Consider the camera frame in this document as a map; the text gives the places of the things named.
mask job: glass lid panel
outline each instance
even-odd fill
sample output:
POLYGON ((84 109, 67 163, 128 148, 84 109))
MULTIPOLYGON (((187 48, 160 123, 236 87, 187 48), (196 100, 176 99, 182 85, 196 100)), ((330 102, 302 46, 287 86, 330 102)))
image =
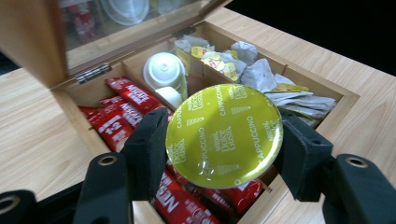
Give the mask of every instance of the glass lid panel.
POLYGON ((224 0, 59 0, 68 69, 201 17, 224 0))

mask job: wooden table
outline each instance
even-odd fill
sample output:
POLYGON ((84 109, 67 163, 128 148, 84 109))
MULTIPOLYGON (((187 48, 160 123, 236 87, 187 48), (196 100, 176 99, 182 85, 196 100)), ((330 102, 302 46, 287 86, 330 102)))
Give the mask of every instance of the wooden table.
MULTIPOLYGON (((207 21, 356 92, 360 99, 332 133, 333 155, 374 162, 396 186, 396 77, 222 8, 207 21)), ((84 179, 88 148, 50 91, 24 69, 0 76, 0 192, 29 189, 42 200, 84 179)), ((287 193, 266 223, 324 223, 319 203, 287 193)))

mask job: green lid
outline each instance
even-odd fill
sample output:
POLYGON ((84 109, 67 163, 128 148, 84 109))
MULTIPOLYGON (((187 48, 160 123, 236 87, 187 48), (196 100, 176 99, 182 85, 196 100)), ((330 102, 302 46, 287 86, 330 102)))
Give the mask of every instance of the green lid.
POLYGON ((269 98, 248 86, 221 84, 196 92, 175 111, 166 152, 191 183, 227 189, 265 172, 282 139, 281 117, 269 98))

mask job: hinge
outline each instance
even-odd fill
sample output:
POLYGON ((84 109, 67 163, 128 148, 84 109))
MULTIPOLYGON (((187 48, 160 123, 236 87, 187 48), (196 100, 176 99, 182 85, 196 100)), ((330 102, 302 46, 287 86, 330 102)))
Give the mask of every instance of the hinge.
POLYGON ((194 32, 195 32, 195 27, 190 26, 173 33, 172 36, 174 36, 176 39, 180 39, 184 35, 190 35, 194 32))
POLYGON ((83 72, 80 75, 76 76, 76 80, 79 84, 84 84, 93 80, 96 77, 99 77, 107 72, 111 71, 111 67, 108 63, 104 63, 98 67, 95 67, 89 71, 83 72))

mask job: box lid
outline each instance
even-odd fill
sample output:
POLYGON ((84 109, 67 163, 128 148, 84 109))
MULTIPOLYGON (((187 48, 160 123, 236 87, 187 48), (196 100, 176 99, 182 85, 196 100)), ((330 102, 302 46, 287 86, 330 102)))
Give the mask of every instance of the box lid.
POLYGON ((53 88, 202 21, 229 2, 5 0, 0 7, 0 50, 53 88))

